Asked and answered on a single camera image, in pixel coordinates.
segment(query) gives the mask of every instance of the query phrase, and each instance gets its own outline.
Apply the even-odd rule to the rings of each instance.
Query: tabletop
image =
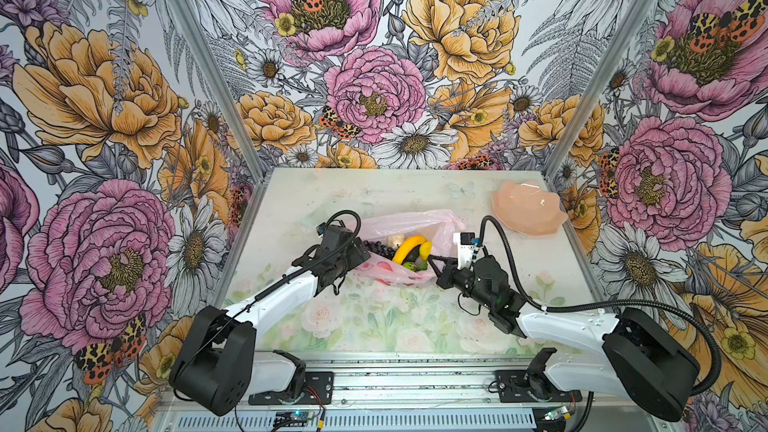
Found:
[[[237,303],[275,281],[319,239],[315,226],[334,212],[351,209],[365,218],[431,209],[453,210],[467,232],[478,232],[492,214],[491,194],[502,182],[528,182],[546,188],[539,172],[277,168],[246,240],[226,293]],[[534,298],[550,305],[581,304],[592,297],[571,244],[557,233],[531,237],[506,230],[522,283]],[[509,269],[493,226],[485,244]],[[256,348],[292,351],[355,351],[367,354],[534,355],[545,341],[504,334],[488,320],[463,312],[458,291],[433,284],[389,286],[350,273],[334,295],[326,288],[291,312]],[[462,298],[475,312],[477,305]]]

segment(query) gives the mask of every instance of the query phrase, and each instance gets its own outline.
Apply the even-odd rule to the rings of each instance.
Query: floral wallpaper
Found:
[[[266,169],[543,169],[630,2],[190,0]]]
[[[713,331],[723,371],[689,432],[768,430],[766,15],[768,0],[659,0],[605,84],[596,154],[577,144],[552,178],[606,296]],[[647,312],[705,376],[695,329]]]
[[[216,297],[254,181],[158,1],[0,0],[4,430],[147,431]]]

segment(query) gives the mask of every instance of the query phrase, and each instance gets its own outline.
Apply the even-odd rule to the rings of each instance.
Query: plastic bag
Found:
[[[440,209],[364,218],[358,236],[362,240],[383,241],[390,235],[423,235],[432,242],[432,254],[447,256],[453,248],[454,232],[463,230],[464,222],[460,221],[453,211]],[[361,276],[379,280],[387,285],[424,284],[436,277],[432,266],[425,271],[414,272],[377,254],[371,254],[370,259],[360,264],[356,271]]]

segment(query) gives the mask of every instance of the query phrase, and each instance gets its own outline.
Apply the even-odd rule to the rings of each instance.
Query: robotic arm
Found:
[[[354,231],[341,221],[333,224],[344,214],[355,216]],[[516,291],[509,286],[508,274],[482,244],[486,222],[493,223],[502,236]],[[281,279],[225,310],[209,306],[200,311],[170,372],[170,385],[219,416],[232,410],[246,394],[275,391],[285,402],[297,399],[305,383],[302,360],[281,350],[254,353],[255,343],[282,317],[325,287],[339,293],[348,271],[370,257],[357,237],[359,230],[360,217],[354,212],[334,214],[318,227],[321,244],[293,261]],[[539,304],[524,292],[503,229],[490,216],[483,219],[479,238],[471,233],[456,234],[455,243],[456,258],[429,256],[438,274],[437,286],[457,288],[480,303],[496,327],[507,334],[557,341],[582,350],[582,354],[568,354],[545,348],[527,373],[510,384],[530,390],[537,400],[546,401],[563,390],[592,390],[631,398],[652,415],[676,421],[688,397],[706,390],[717,379],[720,356],[716,343],[704,326],[685,313],[649,301],[566,308]],[[477,258],[480,250],[484,256]],[[444,263],[442,270],[435,261]],[[627,308],[620,315],[604,310],[618,306]],[[645,312],[633,308],[637,306],[678,313],[702,333],[713,351],[712,366],[704,380],[694,386],[700,370],[696,359]],[[223,347],[214,346],[225,341]]]

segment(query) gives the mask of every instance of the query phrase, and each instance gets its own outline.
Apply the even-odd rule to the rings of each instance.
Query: orange flower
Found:
[[[562,194],[563,207],[576,229],[576,235],[589,254],[600,235],[600,210],[598,210],[598,191],[587,184],[576,188],[576,184]]]
[[[112,406],[102,405],[98,399],[88,402],[87,407],[80,399],[68,399],[27,432],[109,432],[111,415]]]
[[[118,44],[106,32],[92,30],[86,39],[74,27],[47,22],[42,34],[33,26],[25,34],[48,68],[16,65],[13,89],[42,129],[37,136],[43,143],[90,146],[82,157],[90,160],[109,140],[135,153],[139,167],[150,168],[163,148],[181,138],[178,98],[149,51],[131,44],[133,61],[117,114],[112,49]]]
[[[458,131],[451,162],[474,156],[491,143],[491,135],[498,137],[504,132],[504,113],[511,94],[510,89],[475,90],[474,85],[463,80],[437,88],[428,101],[437,106],[437,111],[452,114],[443,129]]]
[[[542,106],[533,109],[536,120],[529,120],[520,126],[520,145],[533,146],[536,150],[541,150],[548,144],[557,143],[576,112],[580,99],[581,95],[577,94],[566,100],[555,99],[552,102],[544,102]],[[597,104],[571,147],[571,157],[582,167],[589,166],[603,146],[604,119],[605,107]]]
[[[308,144],[316,137],[312,116],[281,94],[245,94],[235,103],[235,107],[256,150],[264,144],[288,152],[291,147]],[[240,150],[232,129],[226,139],[233,149]]]
[[[379,168],[368,152],[345,143],[340,143],[335,149],[329,146],[326,153],[328,157],[318,157],[316,168]]]
[[[494,77],[494,69],[509,63],[514,37],[518,34],[520,16],[509,4],[501,14],[489,17],[484,24],[468,26],[467,21],[481,13],[485,6],[499,0],[408,0],[402,19],[418,34],[411,42],[431,43],[437,51],[435,76],[454,81],[483,84]]]
[[[158,337],[158,342],[141,357],[139,369],[147,377],[134,384],[137,392],[150,396],[158,388],[165,387],[170,370],[181,351],[181,345],[190,332],[192,320],[192,317],[182,317],[171,322]]]
[[[227,224],[229,177],[224,170],[226,160],[215,143],[218,143],[216,135],[202,120],[195,120],[192,133],[184,137],[184,146],[176,144],[168,148],[158,172],[158,183],[163,190],[163,200],[175,205],[191,199],[192,205],[197,206],[202,197],[207,196],[214,202],[214,211]]]
[[[708,324],[720,345],[723,370],[712,390],[719,394],[730,382],[730,401],[752,408],[768,398],[768,275],[733,245],[696,246],[692,261],[695,293],[680,294],[700,324]],[[670,334],[701,364],[699,379],[710,369],[710,351],[695,328],[681,331],[667,322]]]

